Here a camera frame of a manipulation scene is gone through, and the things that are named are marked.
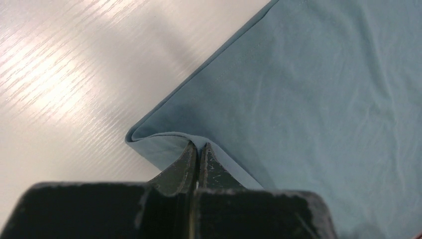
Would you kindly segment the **grey-blue t shirt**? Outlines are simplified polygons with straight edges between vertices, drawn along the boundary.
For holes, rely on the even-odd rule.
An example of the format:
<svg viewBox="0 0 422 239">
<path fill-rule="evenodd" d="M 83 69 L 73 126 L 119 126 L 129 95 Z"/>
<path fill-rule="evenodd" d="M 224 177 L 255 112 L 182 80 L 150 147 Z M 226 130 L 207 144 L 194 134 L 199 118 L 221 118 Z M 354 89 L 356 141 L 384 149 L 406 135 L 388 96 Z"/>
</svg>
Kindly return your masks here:
<svg viewBox="0 0 422 239">
<path fill-rule="evenodd" d="M 422 230 L 422 3 L 279 0 L 135 124 L 163 170 L 210 143 L 249 188 L 306 190 L 347 239 Z"/>
</svg>

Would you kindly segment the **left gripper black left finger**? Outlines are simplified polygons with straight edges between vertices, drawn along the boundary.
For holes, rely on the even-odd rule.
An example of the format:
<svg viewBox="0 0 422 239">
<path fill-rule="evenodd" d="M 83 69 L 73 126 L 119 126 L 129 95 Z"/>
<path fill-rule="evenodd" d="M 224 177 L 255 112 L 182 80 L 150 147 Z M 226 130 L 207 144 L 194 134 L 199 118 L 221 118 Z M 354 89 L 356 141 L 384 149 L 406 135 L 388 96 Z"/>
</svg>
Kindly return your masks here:
<svg viewBox="0 0 422 239">
<path fill-rule="evenodd" d="M 43 182 L 19 199 L 3 239 L 187 239 L 197 149 L 148 182 Z"/>
</svg>

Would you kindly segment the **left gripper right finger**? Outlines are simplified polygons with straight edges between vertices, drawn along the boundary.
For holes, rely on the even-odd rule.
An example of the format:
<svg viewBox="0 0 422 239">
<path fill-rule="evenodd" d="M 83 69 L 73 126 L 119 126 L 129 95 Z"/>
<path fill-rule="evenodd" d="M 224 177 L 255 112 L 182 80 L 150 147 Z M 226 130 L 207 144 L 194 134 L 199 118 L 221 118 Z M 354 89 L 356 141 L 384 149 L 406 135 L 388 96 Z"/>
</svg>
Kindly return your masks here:
<svg viewBox="0 0 422 239">
<path fill-rule="evenodd" d="M 194 193 L 196 239 L 335 239 L 325 201 L 310 191 L 249 190 L 202 150 Z"/>
</svg>

